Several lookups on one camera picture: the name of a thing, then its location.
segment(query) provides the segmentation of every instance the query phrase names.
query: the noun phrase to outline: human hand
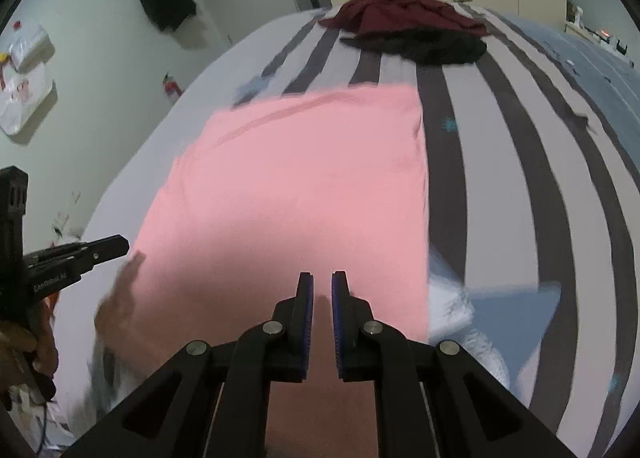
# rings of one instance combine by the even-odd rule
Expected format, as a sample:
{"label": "human hand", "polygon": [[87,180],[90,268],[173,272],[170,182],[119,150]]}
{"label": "human hand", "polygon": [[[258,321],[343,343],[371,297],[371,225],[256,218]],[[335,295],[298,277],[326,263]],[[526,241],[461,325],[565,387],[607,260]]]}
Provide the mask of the human hand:
{"label": "human hand", "polygon": [[15,358],[15,351],[35,351],[33,369],[48,377],[53,377],[58,369],[58,351],[49,324],[50,310],[44,301],[39,309],[41,326],[37,337],[15,323],[0,321],[0,393],[25,382],[26,370]]}
{"label": "human hand", "polygon": [[100,303],[94,322],[97,333],[103,339],[108,339],[108,334],[114,323],[128,319],[132,313],[131,285],[136,281],[140,266],[145,258],[145,254],[135,252],[131,259],[120,268],[111,292]]}

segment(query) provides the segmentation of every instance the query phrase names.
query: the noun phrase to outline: gray stripe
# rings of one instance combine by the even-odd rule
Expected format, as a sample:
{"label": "gray stripe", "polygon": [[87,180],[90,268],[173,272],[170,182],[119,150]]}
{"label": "gray stripe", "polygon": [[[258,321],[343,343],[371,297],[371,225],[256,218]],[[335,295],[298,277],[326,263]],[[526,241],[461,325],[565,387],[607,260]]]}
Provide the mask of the gray stripe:
{"label": "gray stripe", "polygon": [[445,66],[465,161],[465,285],[510,289],[538,279],[527,185],[494,93],[475,65]]}
{"label": "gray stripe", "polygon": [[[467,12],[460,4],[458,3],[452,3],[452,5],[455,7],[456,11],[459,14],[462,14],[463,16],[466,16],[468,18],[472,18],[473,16]],[[524,70],[524,67],[522,67],[522,65],[517,61],[517,60],[509,60],[510,64],[506,64],[506,69],[509,70],[509,72],[513,72],[513,71],[518,71],[518,70]],[[537,99],[541,99],[544,100],[544,97],[542,95],[540,96],[536,96]],[[534,204],[535,204],[535,200],[532,198],[532,211],[534,210]],[[534,226],[536,226],[536,215],[534,213]],[[536,243],[538,243],[538,228],[536,227]],[[540,261],[540,252],[538,252],[538,272],[540,273],[540,268],[544,268],[544,264]],[[562,294],[562,297],[566,297],[566,288],[567,286],[564,287],[564,292]],[[575,337],[574,337],[574,350],[572,351],[568,351],[569,355],[571,355],[572,353],[575,355],[575,340],[577,339],[577,321],[575,323]],[[515,389],[518,392],[518,398],[519,400],[525,405],[527,406],[527,408],[529,407],[530,403],[531,403],[531,397],[533,395],[533,387],[536,381],[536,372],[538,371],[538,364],[540,361],[540,344],[537,346],[537,348],[532,352],[532,354],[529,356],[529,359],[527,359],[527,361],[525,362],[524,366],[519,370],[518,375],[516,377],[511,377],[511,382],[512,382],[512,388]]]}
{"label": "gray stripe", "polygon": [[[615,58],[613,55],[608,52],[602,50],[601,48],[594,47],[584,41],[581,41],[578,38],[573,38],[572,36],[567,36],[560,32],[554,32],[550,29],[542,28],[541,26],[537,26],[535,24],[530,24],[525,20],[521,20],[519,18],[515,18],[511,20],[512,22],[516,22],[517,25],[524,29],[527,34],[533,35],[536,40],[541,43],[544,42],[545,51],[546,47],[549,47],[551,50],[550,54],[553,54],[554,58],[563,63],[566,71],[570,74],[570,77],[566,77],[567,79],[576,84],[579,84],[583,89],[581,93],[588,93],[588,98],[591,98],[596,105],[599,104],[601,106],[601,111],[606,114],[607,120],[610,121],[610,125],[615,129],[617,135],[615,137],[615,141],[619,142],[623,145],[624,149],[628,151],[628,154],[631,158],[633,158],[636,167],[638,166],[638,150],[636,149],[636,142],[634,140],[637,137],[637,128],[635,117],[636,107],[634,104],[636,103],[636,93],[631,88],[630,84],[638,83],[638,73],[634,70],[630,69],[628,66],[625,66],[620,60]],[[570,54],[567,53],[567,50],[564,49],[564,45],[556,45],[555,40],[559,40],[564,45],[568,45],[572,47],[570,49]],[[563,56],[560,58],[558,54],[553,51],[553,47],[556,47],[561,52]],[[575,52],[579,51],[581,54],[580,60],[576,60],[572,58],[575,55]],[[580,64],[576,64],[576,68],[578,68],[579,74],[574,72],[573,66],[568,66],[564,59],[566,57],[572,58],[574,61],[587,61],[594,70],[590,70],[589,72],[583,72],[580,68]],[[582,63],[582,67],[584,70],[587,70],[585,64]],[[609,84],[604,87],[599,85],[597,81],[596,74],[601,74],[609,76]],[[619,106],[616,104],[618,101],[614,97],[607,96],[607,93],[614,91],[620,97]],[[569,90],[569,95],[574,95],[571,90]],[[631,104],[630,108],[627,106],[625,100]],[[583,99],[577,98],[578,108],[579,106],[585,106],[585,101]],[[586,114],[593,115],[593,111],[587,111]],[[595,117],[593,120],[593,124],[599,124],[599,119]],[[640,218],[639,218],[639,204],[638,204],[638,190],[636,189],[636,184],[631,179],[631,176],[628,174],[626,168],[623,166],[622,160],[620,160],[620,155],[616,153],[616,148],[614,148],[613,144],[609,142],[607,138],[607,134],[602,131],[596,137],[594,137],[596,144],[598,144],[600,151],[603,153],[605,160],[607,161],[607,165],[609,167],[609,171],[611,172],[611,176],[614,180],[614,184],[618,190],[618,196],[620,199],[620,203],[622,205],[623,213],[625,214],[626,224],[628,226],[629,232],[631,234],[631,238],[633,240],[634,246],[636,250],[634,252],[634,257],[636,260],[636,276],[640,276],[640,255],[638,254],[638,244],[640,243]],[[603,440],[609,440],[610,442],[613,439],[617,438],[622,429],[625,427],[626,422],[629,420],[629,417],[633,413],[634,409],[636,409],[638,405],[638,401],[640,400],[640,337],[638,332],[636,332],[636,344],[634,348],[634,355],[631,367],[629,369],[628,379],[626,381],[626,388],[622,385],[620,381],[620,377],[616,374],[612,377],[610,382],[611,392],[616,392],[618,390],[618,394],[622,391],[622,399],[620,401],[618,421],[616,424],[616,428],[613,431],[611,438],[602,438]],[[593,452],[592,456],[599,456],[601,454],[602,445],[599,443],[595,443],[594,447],[596,451]]]}
{"label": "gray stripe", "polygon": [[335,88],[345,88],[360,60],[360,51],[355,48],[345,47],[340,41],[335,46],[329,58],[324,63],[322,72],[309,85],[307,92],[318,90],[334,90]]}
{"label": "gray stripe", "polygon": [[[559,310],[564,323],[552,326],[552,332],[547,332],[547,337],[557,347],[556,353],[562,358],[562,362],[555,362],[554,367],[567,370],[566,375],[571,377],[577,349],[578,313],[574,253],[564,200],[538,131],[505,76],[504,69],[489,55],[478,61],[478,68],[500,104],[527,180],[536,232],[539,282],[558,281],[562,284]],[[538,365],[538,362],[539,355],[536,355],[534,364]],[[570,380],[566,387],[570,390]],[[531,395],[532,393],[527,395],[528,402]]]}
{"label": "gray stripe", "polygon": [[[578,93],[585,98],[587,103],[593,109],[593,112],[595,112],[596,115],[599,115],[602,125],[604,126],[605,123],[607,126],[609,125],[606,122],[602,111],[596,107],[593,100],[588,98],[588,95],[579,85],[577,85],[573,77],[564,71],[564,67],[562,67],[561,64],[550,57],[541,45],[537,44],[532,38],[525,35],[517,26],[508,20],[504,20],[504,22],[510,26],[516,34],[520,34],[523,38],[529,41],[531,45],[536,47],[541,54],[544,54],[550,62],[556,65],[556,68],[561,68],[561,74],[569,83],[573,82],[572,88],[574,90],[579,88]],[[615,134],[613,138],[610,137],[610,139],[618,140]],[[628,154],[622,146],[620,146],[620,143],[618,143],[616,148],[618,148],[619,153],[620,151],[624,153],[628,159]],[[630,172],[632,176],[635,174],[636,177],[638,177],[638,170],[635,165],[633,165],[630,160],[627,162],[633,170],[633,172]],[[598,159],[595,157],[593,158],[593,163],[600,164]],[[596,183],[596,179],[598,178],[596,174],[594,174],[595,169],[595,167],[591,168],[594,183]],[[622,394],[626,388],[626,384],[628,383],[631,365],[634,359],[638,332],[638,290],[636,283],[634,247],[631,234],[626,223],[625,215],[622,211],[620,197],[618,196],[617,190],[612,181],[612,175],[610,175],[606,166],[604,167],[604,170],[601,170],[600,178],[602,179],[602,183],[601,189],[598,190],[598,193],[603,201],[602,205],[607,218],[607,227],[609,228],[609,236],[611,238],[612,264],[614,271],[616,296],[616,361],[613,374],[610,378],[610,391],[604,404],[600,425],[598,426],[593,446],[589,453],[589,458],[599,458],[604,454],[615,431],[618,417],[620,415]]]}
{"label": "gray stripe", "polygon": [[466,183],[456,117],[442,69],[415,71],[429,168],[429,240],[464,283]]}
{"label": "gray stripe", "polygon": [[340,34],[339,29],[326,29],[322,38],[311,52],[305,67],[298,76],[284,89],[283,95],[289,93],[305,93],[313,80],[322,72],[329,54],[334,48],[335,42]]}
{"label": "gray stripe", "polygon": [[360,51],[360,61],[349,84],[373,83],[380,81],[380,62],[382,54],[369,50]]}
{"label": "gray stripe", "polygon": [[289,55],[287,61],[270,79],[267,89],[260,94],[260,97],[280,97],[282,95],[289,83],[300,74],[325,31],[324,27],[316,25],[309,32],[300,46]]}
{"label": "gray stripe", "polygon": [[[291,52],[293,52],[293,50],[300,43],[302,43],[302,40],[307,37],[318,20],[321,20],[325,14],[326,12],[316,14],[305,25],[303,25],[302,28],[298,32],[296,32],[296,34],[294,34],[293,38],[291,38],[290,41],[283,47],[283,49],[275,55],[275,57],[267,64],[267,66],[264,67],[264,70],[260,74],[260,77],[266,79],[273,76],[273,74],[276,73],[276,70],[279,69],[285,62],[287,56]],[[247,92],[233,104],[233,108],[236,108],[243,104],[247,104],[248,102],[252,101],[252,99],[254,99],[254,97],[257,96],[260,92],[261,90],[252,90],[250,92]]]}
{"label": "gray stripe", "polygon": [[[565,202],[575,258],[575,283],[560,281],[562,295],[558,311],[541,345],[545,353],[539,359],[536,394],[550,391],[549,404],[554,403],[555,396],[561,396],[565,405],[563,407],[561,404],[558,409],[564,411],[566,405],[572,405],[572,394],[579,391],[584,395],[582,388],[590,389],[591,398],[586,399],[591,405],[589,412],[576,414],[567,409],[562,419],[562,424],[570,421],[577,430],[579,428],[580,440],[587,440],[588,447],[589,438],[595,432],[599,410],[604,405],[615,358],[612,346],[615,334],[614,278],[604,212],[584,157],[571,133],[543,95],[543,90],[501,41],[488,38],[486,42],[488,52],[507,74],[540,135]],[[588,420],[591,424],[583,427],[582,422]],[[589,425],[591,434],[586,428]],[[582,447],[580,442],[576,443],[561,431],[558,433],[574,452]],[[588,448],[578,455],[586,456],[587,453]]]}
{"label": "gray stripe", "polygon": [[[494,23],[501,31],[505,32],[504,29],[506,26],[495,17],[489,17],[489,20]],[[517,40],[518,44],[522,46],[522,48],[526,49],[529,52],[529,55],[533,55],[534,53],[540,56],[544,55],[544,61],[547,63],[549,67],[555,67],[553,63],[553,59],[549,59],[546,56],[545,51],[540,47],[540,45],[535,45],[531,42],[527,43],[522,39],[523,36],[518,35],[518,31],[514,28],[508,29],[510,32],[510,37],[513,36],[514,42]],[[620,398],[622,397],[622,390],[624,385],[628,380],[628,373],[630,371],[631,362],[633,359],[633,351],[635,349],[636,343],[636,330],[638,327],[638,310],[637,310],[637,291],[636,291],[636,276],[635,276],[635,260],[634,260],[634,248],[632,245],[632,240],[630,236],[630,232],[628,231],[628,227],[626,225],[625,216],[622,211],[622,206],[620,204],[620,198],[618,196],[617,190],[612,181],[612,175],[609,173],[607,165],[603,159],[603,154],[599,151],[598,146],[596,146],[596,142],[590,136],[590,133],[584,128],[577,127],[575,125],[573,119],[573,112],[571,108],[571,104],[574,104],[572,100],[571,104],[567,101],[567,99],[571,96],[571,91],[569,94],[561,93],[558,88],[562,88],[562,83],[567,85],[568,80],[566,76],[564,76],[561,72],[559,72],[559,77],[556,77],[553,81],[551,80],[549,74],[542,70],[538,65],[535,65],[535,69],[532,70],[532,75],[536,79],[541,88],[545,89],[545,94],[551,104],[554,106],[554,110],[558,114],[558,116],[565,122],[567,127],[570,129],[572,135],[578,146],[584,155],[585,161],[590,170],[591,180],[596,188],[598,193],[598,197],[602,204],[602,208],[605,214],[605,218],[607,221],[607,230],[609,232],[609,238],[611,243],[611,260],[613,266],[614,273],[614,286],[615,286],[615,300],[616,300],[616,325],[618,329],[616,330],[616,358],[615,358],[615,367],[612,375],[609,375],[609,384],[606,386],[606,390],[609,389],[610,383],[613,380],[617,380],[622,382],[623,386],[620,389],[611,388],[612,391],[610,394],[606,394],[606,403],[604,405],[604,413],[603,418],[613,418],[612,422],[603,426],[602,421],[600,422],[600,427],[598,428],[597,433],[603,434],[603,427],[605,430],[609,430],[610,433],[604,440],[604,448],[606,444],[609,442],[610,436],[615,428],[619,407],[620,407]],[[578,108],[575,108],[576,111],[589,115],[593,114],[595,110],[587,110],[589,107],[586,102],[582,101],[583,106],[579,107],[580,102],[575,102],[578,105]],[[600,147],[604,146],[603,142],[599,142]],[[631,334],[628,334],[627,328],[628,326],[632,327]],[[598,383],[598,379],[596,378],[596,370],[594,367],[598,365],[597,362],[589,362],[586,366],[590,366],[589,374],[590,379],[586,380],[584,384],[578,384],[578,380],[575,380],[574,389],[577,391],[577,394],[572,394],[572,398],[569,404],[569,408],[567,409],[567,422],[563,423],[559,427],[559,436],[562,435],[563,439],[567,442],[567,440],[575,441],[574,444],[570,444],[569,447],[574,450],[574,452],[579,449],[581,451],[585,451],[585,446],[590,441],[588,438],[585,438],[584,435],[588,434],[590,427],[590,416],[592,416],[592,411],[594,409],[594,401],[600,396],[600,392],[596,391],[596,385]],[[578,367],[576,367],[576,374],[583,373],[583,371]],[[543,396],[540,396],[540,403],[544,401]],[[580,424],[575,424],[574,416],[580,416],[581,421]],[[596,441],[594,445],[598,445],[598,438],[602,440],[602,437],[596,437]]]}
{"label": "gray stripe", "polygon": [[293,52],[293,50],[300,44],[302,43],[302,40],[304,40],[307,36],[307,34],[309,34],[309,32],[311,32],[311,29],[314,28],[314,25],[318,22],[318,20],[321,20],[322,18],[324,18],[324,15],[326,14],[326,12],[322,12],[319,13],[317,15],[315,15],[313,18],[311,18],[296,34],[295,36],[293,36],[293,38],[291,38],[291,41],[285,45],[285,47],[279,51],[279,53],[276,54],[276,56],[271,60],[271,63],[269,63],[267,66],[264,67],[264,70],[262,71],[261,76],[262,77],[269,77],[272,76],[273,74],[276,73],[276,70],[279,69],[282,64],[284,63],[284,61],[287,59],[287,56]]}

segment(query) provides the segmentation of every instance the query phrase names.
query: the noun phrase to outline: white stripe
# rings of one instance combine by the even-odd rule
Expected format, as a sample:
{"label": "white stripe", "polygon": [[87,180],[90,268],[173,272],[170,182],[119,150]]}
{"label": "white stripe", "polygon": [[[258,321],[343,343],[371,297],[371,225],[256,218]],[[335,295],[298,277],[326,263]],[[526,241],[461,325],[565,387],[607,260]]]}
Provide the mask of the white stripe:
{"label": "white stripe", "polygon": [[383,54],[380,60],[380,80],[378,83],[406,83],[416,88],[415,63],[400,56]]}
{"label": "white stripe", "polygon": [[331,7],[331,9],[329,9],[329,11],[327,12],[327,14],[324,15],[324,17],[333,18],[335,15],[337,15],[338,12],[340,12],[341,8],[342,8],[342,4]]}
{"label": "white stripe", "polygon": [[353,36],[350,33],[340,32],[329,57],[322,68],[322,72],[316,76],[309,85],[308,92],[316,90],[328,90],[346,87],[356,71],[360,60],[359,48],[347,47],[340,42],[340,38]]}
{"label": "white stripe", "polygon": [[326,30],[326,28],[317,24],[311,29],[306,38],[287,56],[282,66],[276,70],[267,88],[258,96],[260,99],[282,95],[284,89],[305,67],[311,52]]}
{"label": "white stripe", "polygon": [[[573,93],[574,98],[567,101],[575,103],[577,94],[545,56],[497,18],[486,16],[551,77],[565,98]],[[495,38],[488,38],[486,42],[538,129],[566,204],[576,267],[578,347],[572,393],[558,437],[577,456],[587,456],[600,423],[615,360],[616,305],[606,220],[586,161],[573,136],[529,71],[508,48]]]}
{"label": "white stripe", "polygon": [[536,383],[536,374],[538,373],[538,364],[540,362],[540,344],[536,346],[533,353],[529,356],[524,366],[520,368],[516,377],[516,389],[518,391],[518,399],[527,408],[531,404],[533,396],[533,386]]}
{"label": "white stripe", "polygon": [[536,237],[520,159],[476,65],[443,68],[460,135],[467,195],[467,289],[538,281]]}
{"label": "white stripe", "polygon": [[[512,31],[507,25],[502,23],[495,16],[492,16],[490,13],[486,13],[486,15],[487,18],[492,23],[494,23],[494,25],[505,32],[508,37],[511,38],[520,48],[523,48],[525,53],[533,61],[535,61],[538,66],[540,66],[540,68],[545,71],[545,73],[547,73],[547,75],[551,78],[552,82],[554,83],[554,85],[556,85],[558,90],[560,90],[572,109],[574,109],[574,111],[578,114],[586,115],[589,118],[590,127],[595,131],[595,134],[592,135],[592,137],[596,146],[602,154],[602,158],[607,164],[607,168],[609,169],[613,184],[616,188],[616,192],[618,193],[618,199],[620,201],[620,206],[625,217],[626,225],[634,245],[634,263],[636,268],[637,287],[638,276],[640,276],[640,194],[638,193],[638,188],[636,188],[636,184],[634,183],[633,178],[626,170],[624,162],[622,161],[622,158],[620,158],[620,154],[611,142],[609,136],[605,133],[600,119],[593,112],[593,110],[591,110],[587,101],[585,101],[585,99],[580,94],[578,94],[573,88],[571,88],[568,81],[564,78],[558,68],[553,63],[551,63],[546,58],[546,56],[540,54],[529,42]],[[601,321],[601,316],[595,315],[593,317],[593,320],[591,321],[591,324],[597,327],[599,323],[601,323]],[[620,328],[623,330],[630,329],[630,327]],[[614,436],[620,433],[620,431],[630,418],[631,414],[633,413],[634,409],[636,409],[638,402],[640,402],[640,332],[638,331],[640,326],[634,328],[636,329],[637,333],[634,360],[631,366],[629,380],[626,385],[625,392],[622,396],[620,417],[618,419],[618,425],[616,426]],[[614,345],[615,339],[610,340],[609,342],[607,342],[607,344]],[[593,365],[593,363],[586,363],[587,368],[590,365]],[[581,389],[579,391],[583,396],[590,396],[591,394],[593,394],[593,391],[588,384],[584,386],[584,389]],[[575,427],[574,431],[578,433],[580,430],[578,427]]]}
{"label": "white stripe", "polygon": [[465,11],[464,7],[462,5],[460,5],[457,2],[449,2],[449,5],[451,5],[458,14],[465,16],[466,18],[471,18],[473,19],[473,16],[471,14],[469,14],[467,11]]}

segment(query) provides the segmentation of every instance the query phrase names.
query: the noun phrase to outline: metal screw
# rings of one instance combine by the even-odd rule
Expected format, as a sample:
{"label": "metal screw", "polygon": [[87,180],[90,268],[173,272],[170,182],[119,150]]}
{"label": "metal screw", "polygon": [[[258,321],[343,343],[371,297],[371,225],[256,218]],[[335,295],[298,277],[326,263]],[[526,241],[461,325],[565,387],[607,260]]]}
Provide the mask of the metal screw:
{"label": "metal screw", "polygon": [[460,352],[460,345],[455,341],[442,341],[438,346],[444,355],[457,355]]}
{"label": "metal screw", "polygon": [[382,332],[383,326],[380,321],[367,321],[362,329],[368,334],[375,335]]}
{"label": "metal screw", "polygon": [[262,330],[269,335],[276,335],[276,333],[282,332],[282,323],[278,323],[278,321],[267,321],[262,325]]}
{"label": "metal screw", "polygon": [[189,355],[202,355],[207,351],[208,347],[209,345],[204,341],[191,341],[187,345],[187,353]]}

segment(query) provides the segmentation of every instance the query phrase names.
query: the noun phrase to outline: striped bedsheet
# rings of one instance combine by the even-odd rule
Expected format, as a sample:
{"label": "striped bedsheet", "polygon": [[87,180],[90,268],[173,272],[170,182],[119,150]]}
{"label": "striped bedsheet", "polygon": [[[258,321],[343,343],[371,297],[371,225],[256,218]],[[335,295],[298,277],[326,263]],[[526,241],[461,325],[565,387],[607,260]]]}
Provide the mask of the striped bedsheet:
{"label": "striped bedsheet", "polygon": [[[241,88],[235,106],[347,84],[415,85],[430,242],[470,291],[560,282],[556,314],[518,376],[522,401],[578,457],[597,458],[640,398],[640,157],[631,155],[640,149],[628,134],[638,130],[640,79],[586,43],[572,47],[582,52],[576,61],[566,60],[547,37],[567,42],[564,35],[456,8],[492,34],[476,64],[416,66],[349,48],[339,41],[347,33],[317,24],[320,14]],[[585,90],[575,70],[581,56],[603,65],[590,61],[582,74],[601,77],[606,64],[624,77],[607,80],[626,111],[618,97]]]}

